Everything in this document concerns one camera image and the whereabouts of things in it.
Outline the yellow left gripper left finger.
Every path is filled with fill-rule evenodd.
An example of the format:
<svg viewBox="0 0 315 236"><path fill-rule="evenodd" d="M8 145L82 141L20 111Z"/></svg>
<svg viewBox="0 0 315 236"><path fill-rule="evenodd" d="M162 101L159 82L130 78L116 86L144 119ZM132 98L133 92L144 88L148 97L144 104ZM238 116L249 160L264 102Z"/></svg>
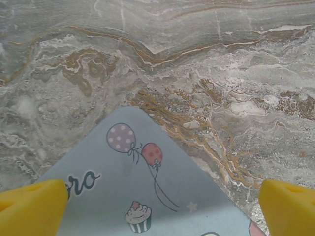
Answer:
<svg viewBox="0 0 315 236"><path fill-rule="evenodd" d="M47 180L0 194L2 236L55 236L66 209L63 180Z"/></svg>

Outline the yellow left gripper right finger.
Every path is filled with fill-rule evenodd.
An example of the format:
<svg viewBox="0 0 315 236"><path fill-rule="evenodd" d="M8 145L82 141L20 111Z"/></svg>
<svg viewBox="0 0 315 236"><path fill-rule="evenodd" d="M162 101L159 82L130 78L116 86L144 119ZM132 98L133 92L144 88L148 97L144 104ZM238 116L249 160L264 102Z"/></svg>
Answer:
<svg viewBox="0 0 315 236"><path fill-rule="evenodd" d="M313 189L266 179L258 200L271 236L315 235Z"/></svg>

